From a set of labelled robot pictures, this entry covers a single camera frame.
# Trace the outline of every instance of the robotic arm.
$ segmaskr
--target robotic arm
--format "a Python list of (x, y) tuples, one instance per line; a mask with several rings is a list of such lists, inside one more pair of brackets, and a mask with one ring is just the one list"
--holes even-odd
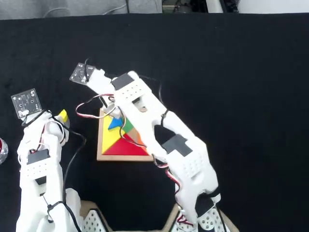
[(20, 162), (21, 207), (17, 232), (75, 232), (67, 206), (81, 225), (78, 193), (66, 189), (63, 199), (61, 160), (62, 146), (69, 139), (68, 116), (65, 111), (53, 117), (42, 110), (34, 89), (12, 96), (18, 117), (23, 120), (24, 137), (17, 153)]
[[(79, 63), (70, 80), (103, 96), (105, 113), (128, 118), (139, 132), (148, 154), (164, 163), (161, 167), (168, 168), (167, 175), (176, 183), (175, 198), (181, 213), (177, 221), (192, 225), (190, 231), (214, 228), (206, 225), (205, 219), (211, 217), (210, 212), (222, 218), (215, 208), (221, 195), (206, 144), (169, 111), (133, 71), (110, 79), (103, 70)], [(155, 139), (155, 125), (175, 132), (175, 136), (160, 145)], [(224, 223), (221, 227), (229, 231)]]

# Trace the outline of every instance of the blue triangle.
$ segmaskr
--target blue triangle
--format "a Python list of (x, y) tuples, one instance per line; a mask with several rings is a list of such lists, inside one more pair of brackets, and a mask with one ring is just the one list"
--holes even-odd
[(122, 118), (119, 118), (119, 119), (113, 118), (108, 129), (111, 130), (111, 129), (114, 129), (114, 128), (120, 127), (120, 126), (122, 126)]

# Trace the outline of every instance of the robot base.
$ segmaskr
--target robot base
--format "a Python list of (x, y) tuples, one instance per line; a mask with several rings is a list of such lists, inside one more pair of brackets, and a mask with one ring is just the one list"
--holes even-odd
[[(84, 219), (82, 227), (83, 232), (115, 232), (108, 225), (106, 219), (102, 213), (94, 208), (96, 205), (89, 202), (90, 207), (89, 213)], [(227, 222), (229, 227), (225, 225), (227, 232), (239, 232), (239, 230), (233, 225), (233, 223), (221, 212), (224, 220)], [(179, 223), (177, 219), (181, 216), (178, 206), (175, 205), (166, 221), (163, 229), (149, 231), (149, 232), (224, 232), (220, 216), (216, 208), (212, 208), (207, 213), (199, 218), (200, 225), (197, 228), (193, 228), (191, 225)]]

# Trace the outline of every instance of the red triangle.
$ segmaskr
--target red triangle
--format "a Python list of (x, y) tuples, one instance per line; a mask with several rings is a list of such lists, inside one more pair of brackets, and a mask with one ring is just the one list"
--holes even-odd
[[(126, 139), (131, 140), (131, 138), (124, 134)], [(136, 146), (123, 138), (120, 138), (115, 142), (104, 155), (122, 155), (122, 156), (148, 156), (147, 152), (142, 149), (142, 147)]]

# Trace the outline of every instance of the black table surface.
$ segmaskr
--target black table surface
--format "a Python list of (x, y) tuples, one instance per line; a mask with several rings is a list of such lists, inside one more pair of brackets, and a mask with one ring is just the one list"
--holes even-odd
[[(163, 81), (162, 97), (207, 143), (220, 208), (241, 231), (305, 231), (309, 140), (309, 14), (117, 15), (0, 22), (1, 231), (19, 216), (23, 137), (10, 96), (36, 88), (43, 108), (67, 109), (88, 143), (68, 186), (114, 230), (163, 227), (173, 183), (148, 162), (97, 162), (98, 122), (78, 118), (94, 93), (70, 82), (78, 62)], [(147, 81), (157, 94), (158, 83)], [(89, 112), (98, 113), (89, 107)], [(63, 147), (65, 170), (79, 138)]]

